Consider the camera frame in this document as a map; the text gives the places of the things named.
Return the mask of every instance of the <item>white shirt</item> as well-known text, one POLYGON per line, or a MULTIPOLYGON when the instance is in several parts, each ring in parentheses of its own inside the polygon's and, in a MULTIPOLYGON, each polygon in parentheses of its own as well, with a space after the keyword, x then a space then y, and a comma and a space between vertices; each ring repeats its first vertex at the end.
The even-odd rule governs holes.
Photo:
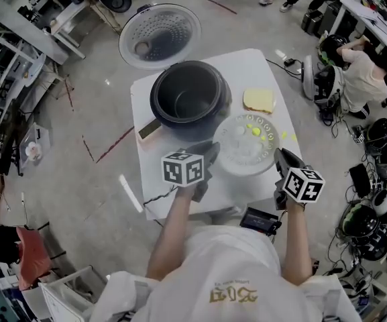
POLYGON ((387 98, 387 86, 384 80, 376 79, 372 73, 375 64, 362 51, 342 50, 344 61, 351 63, 343 72, 345 88, 341 97, 343 111, 359 112, 369 101, 381 102, 387 98))
POLYGON ((269 238, 228 226, 197 228, 182 266, 159 282, 132 322, 320 322, 360 316, 336 276, 314 276, 295 286, 280 275, 269 238))

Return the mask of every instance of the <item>plastic container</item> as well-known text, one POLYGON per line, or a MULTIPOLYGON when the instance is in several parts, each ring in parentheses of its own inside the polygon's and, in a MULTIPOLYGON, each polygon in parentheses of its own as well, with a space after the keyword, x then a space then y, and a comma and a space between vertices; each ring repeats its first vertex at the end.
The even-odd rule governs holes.
POLYGON ((34 122, 19 145, 20 168, 25 168, 30 162, 32 162, 34 166, 37 166, 49 149, 50 137, 48 130, 34 122), (35 161, 32 161, 26 154, 26 150, 28 146, 30 146, 31 142, 38 144, 39 147, 41 147, 41 156, 35 161))

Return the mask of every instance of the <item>slice of bread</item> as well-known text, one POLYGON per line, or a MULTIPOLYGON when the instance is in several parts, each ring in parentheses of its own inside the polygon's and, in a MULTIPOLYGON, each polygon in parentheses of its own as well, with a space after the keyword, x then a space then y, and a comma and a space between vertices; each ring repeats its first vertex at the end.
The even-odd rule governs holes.
POLYGON ((246 89, 243 104, 249 110, 272 113, 274 110, 274 92, 270 89, 246 89))

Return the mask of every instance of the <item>white table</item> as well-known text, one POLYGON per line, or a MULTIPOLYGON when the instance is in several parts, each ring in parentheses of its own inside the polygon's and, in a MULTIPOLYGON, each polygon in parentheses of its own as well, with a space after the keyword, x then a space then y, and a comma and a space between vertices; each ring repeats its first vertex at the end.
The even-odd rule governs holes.
POLYGON ((86 57, 80 50, 77 49, 80 44, 74 38, 70 37, 68 35, 69 32, 64 31, 64 29, 72 29, 69 27, 68 23, 70 23, 70 21, 87 6, 88 4, 86 1, 83 1, 78 5, 76 5, 75 3, 71 3, 66 9, 64 9, 60 13, 60 15, 56 17, 56 23, 54 23, 51 27, 52 36, 60 40, 80 58, 86 57))
POLYGON ((341 9, 339 10, 329 34, 334 34, 337 31, 345 11, 348 10, 357 20, 364 22, 365 26, 380 40, 380 42, 387 46, 387 21, 384 21, 384 18, 379 15, 378 12, 372 11, 370 8, 363 6, 356 0, 341 0, 341 3, 341 9), (364 17, 366 15, 374 16, 376 18, 375 25, 370 19, 364 17))
MULTIPOLYGON (((293 125, 274 75, 260 50, 246 49, 203 60, 220 71, 232 93, 231 115, 237 115, 243 109, 243 92, 249 87, 272 89, 276 99, 276 107, 271 115, 264 117, 274 124, 280 135, 280 148, 286 148, 301 157, 293 125)), ((135 81, 131 87, 133 124, 135 129, 143 128, 153 120, 150 108, 150 91, 159 74, 151 75, 135 81)), ((170 185, 162 181, 160 159, 171 151, 187 148, 192 144, 176 139, 167 129, 160 130, 158 137, 142 145, 137 140, 140 158, 141 180, 144 199, 148 200, 167 193, 170 185)), ((245 206, 254 201, 273 197, 275 182, 280 180, 276 167, 265 173, 249 178, 238 178, 211 167, 213 178, 208 182, 209 189, 200 203, 192 202, 190 213, 214 211, 232 206, 245 206)), ((148 219, 165 218, 174 199, 175 191, 167 198, 151 202, 146 211, 148 219)))
POLYGON ((54 322, 87 322, 89 320, 94 304, 67 287, 66 283, 91 270, 93 270, 92 266, 87 266, 50 284, 39 283, 54 322))

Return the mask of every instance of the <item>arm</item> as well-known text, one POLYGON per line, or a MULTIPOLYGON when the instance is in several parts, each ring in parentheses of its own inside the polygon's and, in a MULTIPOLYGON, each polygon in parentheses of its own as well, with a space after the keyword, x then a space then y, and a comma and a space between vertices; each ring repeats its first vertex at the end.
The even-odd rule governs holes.
POLYGON ((184 257, 184 238, 188 210, 196 185, 186 188, 179 187, 172 202, 171 209, 154 246, 146 276, 162 280, 172 271, 181 266, 184 257))
POLYGON ((287 202, 287 215, 287 249, 282 277, 294 285, 300 285, 313 275, 307 222, 303 206, 292 199, 287 202))
POLYGON ((338 53, 338 55, 342 56, 342 50, 352 49, 356 46, 363 46, 366 42, 369 42, 369 39, 365 36, 362 36, 358 40, 354 40, 350 43, 346 43, 346 44, 340 46, 338 49, 336 49, 336 52, 338 53))

